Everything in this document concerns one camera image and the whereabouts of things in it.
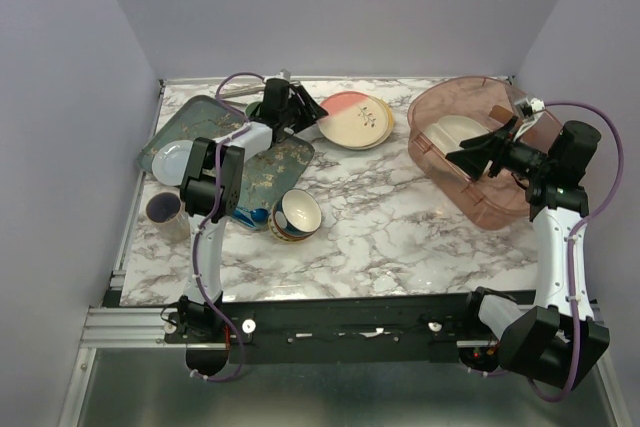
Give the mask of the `cream divided bowl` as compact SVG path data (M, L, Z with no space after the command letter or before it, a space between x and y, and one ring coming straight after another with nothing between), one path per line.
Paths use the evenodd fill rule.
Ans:
M446 155L460 150L462 141L488 134L489 130L469 117L445 115L428 124L421 133L432 144L437 160L442 161L445 167L457 175L469 179L468 174L446 160Z

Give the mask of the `pink and cream plate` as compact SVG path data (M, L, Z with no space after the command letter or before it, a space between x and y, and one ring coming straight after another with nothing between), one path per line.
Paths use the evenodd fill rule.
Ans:
M348 149L361 150L380 142L392 126L388 107L360 92L333 94L321 107L329 115L317 122L320 132L329 141Z

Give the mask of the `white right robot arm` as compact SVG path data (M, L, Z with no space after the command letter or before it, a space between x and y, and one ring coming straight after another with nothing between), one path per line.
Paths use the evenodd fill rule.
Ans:
M587 296L583 241L590 211L580 184L601 134L568 121L542 152L518 139L516 123L511 118L493 132L463 140L446 158L473 180L507 170L527 181L525 199L538 243L534 304L522 312L510 295L479 287L467 298L460 326L474 339L494 335L502 369L567 395L610 342Z

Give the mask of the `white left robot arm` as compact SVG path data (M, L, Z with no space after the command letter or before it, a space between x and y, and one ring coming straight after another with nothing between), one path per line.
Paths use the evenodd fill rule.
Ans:
M191 277L177 301L173 324L201 342L227 329L238 331L221 312L220 270L225 228L239 202L245 161L327 116L297 81L270 77L263 85L262 101L252 115L240 114L239 128L194 141L180 185L191 229Z

